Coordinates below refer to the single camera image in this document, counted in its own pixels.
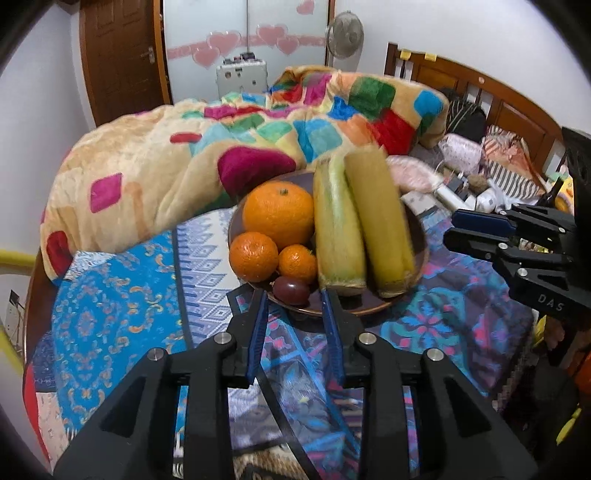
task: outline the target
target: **striped cloth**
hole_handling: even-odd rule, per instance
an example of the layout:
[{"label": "striped cloth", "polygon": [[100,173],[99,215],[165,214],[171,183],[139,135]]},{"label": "striped cloth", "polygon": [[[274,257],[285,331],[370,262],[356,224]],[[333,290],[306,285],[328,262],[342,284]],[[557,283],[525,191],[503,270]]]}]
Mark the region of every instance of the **striped cloth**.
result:
[{"label": "striped cloth", "polygon": [[493,180],[508,197],[525,200],[540,196],[540,188],[533,180],[526,179],[493,160],[487,160],[486,166],[487,177]]},{"label": "striped cloth", "polygon": [[456,128],[471,114],[481,111],[482,108],[475,103],[465,100],[454,100],[449,104],[449,113],[447,114],[446,133],[455,132]]}]

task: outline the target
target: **metal screw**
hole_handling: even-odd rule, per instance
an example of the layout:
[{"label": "metal screw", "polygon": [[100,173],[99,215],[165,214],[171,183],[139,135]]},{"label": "metal screw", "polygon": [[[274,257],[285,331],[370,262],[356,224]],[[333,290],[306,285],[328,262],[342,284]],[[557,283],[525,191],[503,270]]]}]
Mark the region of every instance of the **metal screw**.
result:
[{"label": "metal screw", "polygon": [[157,362],[164,356],[164,350],[161,348],[151,348],[148,350],[148,359]]},{"label": "metal screw", "polygon": [[220,345],[225,345],[232,340],[232,334],[228,332],[220,332],[215,337],[213,337],[213,341],[219,343]]},{"label": "metal screw", "polygon": [[363,332],[359,335],[359,341],[364,345],[373,345],[377,340],[378,338],[373,333]]},{"label": "metal screw", "polygon": [[430,348],[427,350],[427,356],[434,362],[440,362],[445,358],[443,352],[439,348]]}]

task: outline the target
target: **door handle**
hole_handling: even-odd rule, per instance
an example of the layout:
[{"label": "door handle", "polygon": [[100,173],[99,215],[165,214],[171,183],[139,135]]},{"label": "door handle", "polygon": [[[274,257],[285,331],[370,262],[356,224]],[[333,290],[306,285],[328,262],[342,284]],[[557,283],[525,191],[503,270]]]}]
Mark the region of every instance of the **door handle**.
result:
[{"label": "door handle", "polygon": [[156,62],[156,55],[154,55],[154,48],[153,47],[148,47],[148,51],[142,53],[140,55],[141,58],[144,57],[148,57],[150,60],[150,63],[154,64]]}]

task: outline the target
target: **tangerine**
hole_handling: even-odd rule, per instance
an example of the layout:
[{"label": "tangerine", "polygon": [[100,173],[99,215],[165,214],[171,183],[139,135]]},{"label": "tangerine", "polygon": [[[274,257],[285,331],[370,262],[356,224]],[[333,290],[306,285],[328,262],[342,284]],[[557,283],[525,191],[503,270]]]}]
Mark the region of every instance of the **tangerine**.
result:
[{"label": "tangerine", "polygon": [[308,285],[314,283],[318,273],[316,257],[304,245],[290,245],[279,254],[279,274],[297,278]]},{"label": "tangerine", "polygon": [[294,183],[268,181],[246,197],[242,223],[248,232],[268,235],[279,251],[305,244],[314,232],[314,200]]},{"label": "tangerine", "polygon": [[247,282],[269,278],[277,269],[279,252],[273,240],[259,232],[238,235],[230,245],[230,266]]}]

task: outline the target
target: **patterned bedsheet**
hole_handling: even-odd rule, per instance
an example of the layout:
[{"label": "patterned bedsheet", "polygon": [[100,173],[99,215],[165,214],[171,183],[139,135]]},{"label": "patterned bedsheet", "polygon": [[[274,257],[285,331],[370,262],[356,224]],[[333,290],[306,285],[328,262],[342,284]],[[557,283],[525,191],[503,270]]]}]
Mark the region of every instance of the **patterned bedsheet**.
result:
[{"label": "patterned bedsheet", "polygon": [[[52,331],[27,369],[35,385],[28,411],[52,465],[148,348],[191,348],[223,330],[232,312],[248,308],[252,290],[239,285],[227,262],[231,214],[217,210],[123,254],[74,262],[70,271],[79,271],[60,286]],[[413,352],[438,346],[502,407],[527,345],[531,311],[509,299],[488,263],[443,246],[450,222],[441,211],[423,225],[430,249],[423,279],[393,308],[366,318],[368,330]],[[363,394],[335,383],[327,357],[319,319],[297,320],[271,307],[255,385],[228,392],[237,478],[356,478]],[[409,463],[418,473],[409,390],[405,401]],[[183,392],[176,475],[185,402]]]}]

